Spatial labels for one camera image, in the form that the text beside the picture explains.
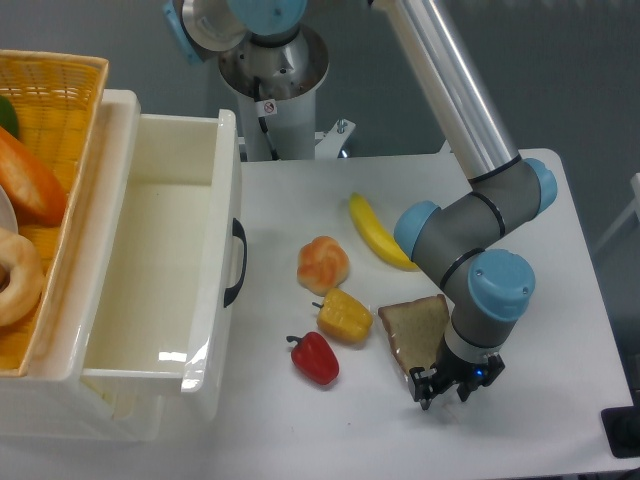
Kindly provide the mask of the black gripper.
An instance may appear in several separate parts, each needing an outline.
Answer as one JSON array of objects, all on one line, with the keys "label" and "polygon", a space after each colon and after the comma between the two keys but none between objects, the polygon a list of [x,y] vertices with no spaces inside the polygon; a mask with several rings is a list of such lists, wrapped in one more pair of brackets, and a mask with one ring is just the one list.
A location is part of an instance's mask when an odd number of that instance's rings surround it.
[{"label": "black gripper", "polygon": [[472,346],[457,334],[445,334],[433,368],[409,370],[408,388],[413,400],[428,411],[433,399],[453,385],[458,385],[458,397],[466,402],[480,387],[489,387],[504,369],[499,353]]}]

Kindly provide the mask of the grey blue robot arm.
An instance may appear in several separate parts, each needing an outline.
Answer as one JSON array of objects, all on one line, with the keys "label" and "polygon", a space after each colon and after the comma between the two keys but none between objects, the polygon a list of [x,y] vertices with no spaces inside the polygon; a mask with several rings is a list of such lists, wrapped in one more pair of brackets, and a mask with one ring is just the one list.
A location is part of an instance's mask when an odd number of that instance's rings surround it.
[{"label": "grey blue robot arm", "polygon": [[[315,93],[327,48],[302,22],[304,1],[169,1],[164,15],[186,58],[218,62],[240,106],[251,161],[309,157]],[[401,251],[452,300],[434,363],[412,366],[408,387],[428,408],[455,388],[461,400],[504,368],[500,348],[535,288],[530,265],[496,248],[555,200],[557,183],[523,158],[485,93],[446,9],[436,1],[385,1],[431,110],[471,190],[448,207],[421,202],[397,221]]]}]

